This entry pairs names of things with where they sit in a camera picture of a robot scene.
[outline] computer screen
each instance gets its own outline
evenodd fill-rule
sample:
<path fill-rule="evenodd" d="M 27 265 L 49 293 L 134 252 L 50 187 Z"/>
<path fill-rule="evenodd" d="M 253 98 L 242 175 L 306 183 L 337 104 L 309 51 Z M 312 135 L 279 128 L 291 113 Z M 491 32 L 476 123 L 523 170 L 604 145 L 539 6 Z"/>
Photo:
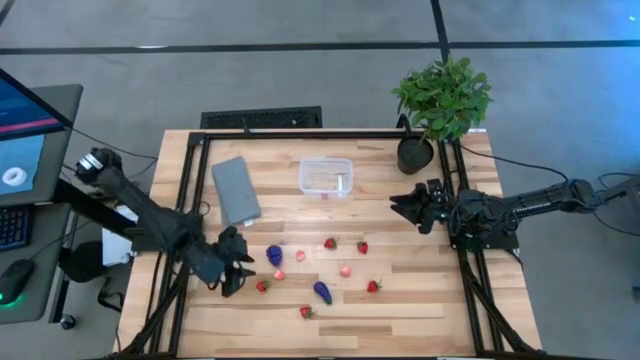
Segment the computer screen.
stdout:
<path fill-rule="evenodd" d="M 71 122 L 0 70 L 0 140 L 62 130 Z"/>

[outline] black cable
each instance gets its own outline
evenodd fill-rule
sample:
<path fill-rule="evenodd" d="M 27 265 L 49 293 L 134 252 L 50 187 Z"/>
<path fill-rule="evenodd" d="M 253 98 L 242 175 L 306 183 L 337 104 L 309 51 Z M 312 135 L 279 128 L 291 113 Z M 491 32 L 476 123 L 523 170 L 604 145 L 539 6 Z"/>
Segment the black cable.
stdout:
<path fill-rule="evenodd" d="M 604 225 L 604 226 L 608 227 L 609 229 L 611 229 L 611 230 L 613 230 L 613 231 L 617 231 L 617 232 L 619 232 L 619 233 L 623 233 L 623 234 L 627 234 L 627 235 L 632 235 L 632 236 L 640 236 L 640 234 L 633 233 L 633 232 L 630 232 L 630 231 L 621 230 L 621 229 L 615 228 L 615 227 L 613 227 L 613 226 L 611 226 L 611 225 L 607 224 L 607 223 L 606 223 L 606 222 L 604 222 L 602 219 L 600 219 L 600 216 L 598 216 L 598 214 L 596 214 L 596 212 L 595 212 L 595 211 L 593 212 L 593 216 L 595 216 L 595 217 L 596 217 L 596 219 L 598 219 L 598 221 L 600 222 L 600 224 L 602 224 L 602 225 Z"/>
<path fill-rule="evenodd" d="M 522 263 L 522 259 L 520 259 L 520 256 L 515 253 L 515 249 L 513 250 L 504 249 L 504 251 L 506 251 L 509 255 L 513 256 L 513 258 L 516 259 L 516 261 L 520 264 L 520 267 L 524 269 L 524 264 Z"/>
<path fill-rule="evenodd" d="M 125 153 L 125 154 L 129 154 L 129 155 L 131 155 L 131 156 L 141 157 L 141 158 L 145 158 L 145 159 L 154 159 L 154 160 L 158 160 L 158 158 L 157 158 L 157 157 L 155 157 L 155 156 L 141 155 L 141 154 L 136 154 L 136 153 L 131 152 L 131 151 L 127 151 L 127 150 L 120 149 L 120 148 L 115 147 L 115 146 L 113 146 L 113 145 L 111 145 L 111 144 L 108 144 L 108 143 L 106 143 L 106 142 L 104 142 L 104 141 L 98 140 L 98 139 L 94 138 L 94 137 L 93 137 L 93 136 L 91 136 L 91 135 L 87 135 L 87 134 L 83 133 L 82 131 L 80 131 L 80 130 L 78 130 L 78 129 L 76 129 L 76 128 L 71 128 L 71 130 L 73 130 L 73 131 L 77 132 L 78 134 L 80 134 L 80 135 L 82 135 L 82 136 L 85 136 L 85 137 L 87 137 L 87 138 L 89 138 L 89 139 L 91 139 L 91 140 L 93 140 L 93 141 L 95 141 L 95 142 L 98 142 L 98 143 L 100 143 L 100 144 L 102 144 L 102 145 L 105 145 L 105 146 L 107 146 L 107 147 L 110 147 L 110 148 L 112 148 L 112 149 L 114 149 L 114 150 L 118 150 L 118 151 L 120 151 L 120 152 L 123 152 L 123 153 Z"/>
<path fill-rule="evenodd" d="M 31 259 L 33 259 L 34 257 L 36 257 L 36 255 L 38 255 L 42 250 L 44 250 L 44 249 L 48 248 L 49 246 L 51 246 L 51 245 L 55 244 L 56 242 L 58 242 L 58 241 L 60 241 L 60 240 L 64 239 L 64 238 L 65 238 L 65 237 L 67 237 L 67 236 L 71 236 L 71 235 L 75 234 L 78 230 L 80 230 L 80 229 L 82 229 L 83 227 L 85 227 L 85 226 L 89 225 L 90 223 L 91 223 L 91 221 L 87 221 L 86 223 L 84 223 L 84 224 L 82 224 L 82 225 L 80 225 L 80 226 L 76 227 L 75 229 L 73 229 L 73 231 L 71 231 L 69 234 L 62 235 L 62 236 L 60 236 L 59 238 L 57 238 L 57 239 L 55 239 L 55 240 L 50 241 L 48 244 L 44 245 L 44 246 L 43 246 L 43 247 L 41 247 L 38 251 L 36 251 L 33 255 L 31 255 L 31 257 L 29 257 L 29 260 L 31 260 Z"/>
<path fill-rule="evenodd" d="M 135 173 L 135 174 L 133 174 L 133 175 L 129 175 L 129 176 L 127 176 L 127 178 L 132 179 L 132 178 L 134 178 L 134 177 L 136 177 L 136 176 L 140 176 L 140 175 L 144 174 L 147 170 L 149 170 L 149 169 L 153 166 L 153 164 L 155 164 L 155 163 L 157 163 L 157 162 L 158 162 L 158 160 L 157 160 L 157 159 L 152 160 L 152 161 L 151 161 L 151 162 L 150 162 L 150 163 L 149 163 L 149 164 L 148 164 L 144 169 L 142 169 L 142 170 L 138 171 L 137 173 Z"/>
<path fill-rule="evenodd" d="M 207 212 L 202 214 L 202 216 L 207 216 L 207 214 L 209 214 L 209 212 L 211 212 L 211 204 L 209 204 L 208 202 L 202 200 L 200 201 L 200 205 L 205 204 L 207 205 Z"/>
<path fill-rule="evenodd" d="M 69 183 L 71 183 L 71 178 L 69 177 L 69 175 L 65 174 L 62 169 L 60 169 L 60 175 L 64 176 L 64 178 L 67 179 Z"/>
<path fill-rule="evenodd" d="M 118 328 L 120 325 L 116 326 L 116 342 L 118 343 L 118 352 L 122 352 L 122 344 L 120 343 L 120 335 L 118 334 Z"/>
<path fill-rule="evenodd" d="M 156 266 L 153 269 L 153 277 L 151 282 L 151 295 L 149 295 L 149 304 L 147 305 L 147 315 L 145 316 L 145 322 L 149 321 L 149 315 L 151 315 L 151 304 L 153 304 L 153 296 L 156 292 L 156 277 L 158 276 L 158 269 L 160 268 L 160 259 L 162 259 L 162 251 L 158 252 L 158 258 L 156 259 Z"/>
<path fill-rule="evenodd" d="M 607 176 L 613 176 L 613 175 L 619 175 L 619 176 L 637 176 L 637 174 L 630 174 L 630 173 L 621 173 L 621 172 L 612 172 L 612 173 L 606 173 L 606 174 L 602 174 L 600 176 L 598 176 L 598 181 L 600 182 L 600 185 L 602 185 L 603 188 L 608 189 L 609 187 L 604 183 L 604 181 L 602 179 L 604 179 Z"/>
<path fill-rule="evenodd" d="M 524 167 L 528 167 L 528 168 L 533 168 L 533 169 L 540 169 L 540 170 L 546 170 L 546 171 L 550 171 L 552 173 L 558 174 L 560 176 L 562 176 L 564 178 L 565 182 L 569 182 L 569 178 L 563 174 L 562 172 L 556 170 L 556 169 L 552 169 L 550 167 L 546 167 L 546 166 L 539 166 L 539 165 L 532 165 L 532 164 L 526 164 L 526 163 L 522 163 L 519 161 L 513 161 L 513 160 L 509 160 L 509 159 L 505 159 L 505 158 L 501 158 L 499 156 L 493 156 L 493 155 L 487 155 L 487 154 L 482 154 L 476 151 L 473 151 L 465 146 L 463 146 L 462 144 L 457 144 L 458 146 L 460 146 L 461 148 L 467 150 L 468 152 L 478 155 L 478 156 L 482 156 L 482 157 L 486 157 L 486 158 L 490 158 L 490 159 L 495 159 L 495 160 L 500 160 L 500 161 L 504 161 L 510 164 L 514 164 L 514 165 L 520 165 L 520 166 L 524 166 Z"/>

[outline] computer mouse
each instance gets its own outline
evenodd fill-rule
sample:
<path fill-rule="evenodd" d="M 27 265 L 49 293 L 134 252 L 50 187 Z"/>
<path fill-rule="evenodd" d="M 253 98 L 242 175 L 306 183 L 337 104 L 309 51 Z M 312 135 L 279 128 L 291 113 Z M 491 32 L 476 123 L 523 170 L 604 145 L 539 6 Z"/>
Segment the computer mouse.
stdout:
<path fill-rule="evenodd" d="M 0 275 L 0 305 L 10 304 L 20 296 L 33 273 L 34 264 L 29 259 L 14 261 Z"/>

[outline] black grate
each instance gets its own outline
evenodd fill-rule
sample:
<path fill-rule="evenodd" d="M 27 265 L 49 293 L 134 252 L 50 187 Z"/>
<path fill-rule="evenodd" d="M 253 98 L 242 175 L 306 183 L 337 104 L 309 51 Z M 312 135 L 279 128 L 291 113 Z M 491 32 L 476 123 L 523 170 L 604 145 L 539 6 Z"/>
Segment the black grate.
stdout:
<path fill-rule="evenodd" d="M 201 129 L 321 128 L 320 106 L 202 113 Z"/>

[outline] red strawberry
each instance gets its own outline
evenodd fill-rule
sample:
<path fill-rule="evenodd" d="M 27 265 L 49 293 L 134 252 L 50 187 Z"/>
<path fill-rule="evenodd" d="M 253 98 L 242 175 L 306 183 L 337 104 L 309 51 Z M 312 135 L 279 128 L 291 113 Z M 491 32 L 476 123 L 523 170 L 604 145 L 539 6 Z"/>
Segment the red strawberry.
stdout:
<path fill-rule="evenodd" d="M 311 310 L 311 306 L 303 306 L 300 308 L 300 315 L 305 319 L 310 319 L 315 312 Z"/>
<path fill-rule="evenodd" d="M 380 286 L 380 283 L 382 283 L 382 280 L 378 282 L 369 281 L 369 286 L 367 286 L 367 292 L 378 292 L 378 290 L 382 289 L 382 286 Z"/>
<path fill-rule="evenodd" d="M 358 251 L 361 254 L 366 254 L 367 251 L 369 251 L 369 244 L 367 244 L 366 241 L 360 241 L 358 242 Z"/>
<path fill-rule="evenodd" d="M 325 242 L 324 242 L 324 247 L 326 249 L 335 249 L 338 247 L 338 241 L 334 238 L 328 238 Z"/>
<path fill-rule="evenodd" d="M 267 292 L 267 289 L 269 288 L 269 286 L 270 284 L 267 280 L 262 280 L 256 284 L 256 289 L 258 289 L 258 291 L 260 292 Z"/>

